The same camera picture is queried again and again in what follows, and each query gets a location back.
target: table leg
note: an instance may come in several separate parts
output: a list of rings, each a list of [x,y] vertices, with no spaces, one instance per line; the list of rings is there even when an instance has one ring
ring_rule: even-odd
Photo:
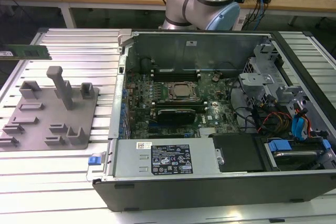
[[[104,9],[104,16],[105,16],[105,19],[110,19],[109,9]]]
[[[73,18],[72,10],[68,6],[61,6],[62,15],[67,28],[77,28],[75,19]]]
[[[239,16],[233,25],[233,31],[241,31],[244,25],[246,16],[250,13],[250,9],[240,9]]]
[[[288,25],[293,26],[295,20],[298,18],[298,16],[292,16],[288,22]]]

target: white sticker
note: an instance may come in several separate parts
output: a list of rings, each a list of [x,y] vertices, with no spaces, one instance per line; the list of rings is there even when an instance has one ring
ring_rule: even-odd
[[[152,142],[137,142],[137,149],[150,149]]]
[[[2,57],[11,57],[11,56],[14,56],[14,55],[10,51],[0,51],[0,56],[2,56]]]
[[[196,40],[187,41],[187,47],[196,47],[196,46],[197,46]]]

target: warning label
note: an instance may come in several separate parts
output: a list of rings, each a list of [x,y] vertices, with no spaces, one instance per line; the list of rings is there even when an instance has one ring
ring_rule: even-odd
[[[152,174],[191,174],[193,165],[188,144],[152,145]]]

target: barcode sticker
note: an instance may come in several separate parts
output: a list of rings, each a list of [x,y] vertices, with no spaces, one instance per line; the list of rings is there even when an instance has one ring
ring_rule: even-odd
[[[137,149],[150,149],[152,142],[137,142]]]

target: metal case panel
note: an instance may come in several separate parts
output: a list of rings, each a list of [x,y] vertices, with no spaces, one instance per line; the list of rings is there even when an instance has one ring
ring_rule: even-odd
[[[334,174],[137,182],[93,182],[113,211],[214,207],[311,200],[336,187]]]

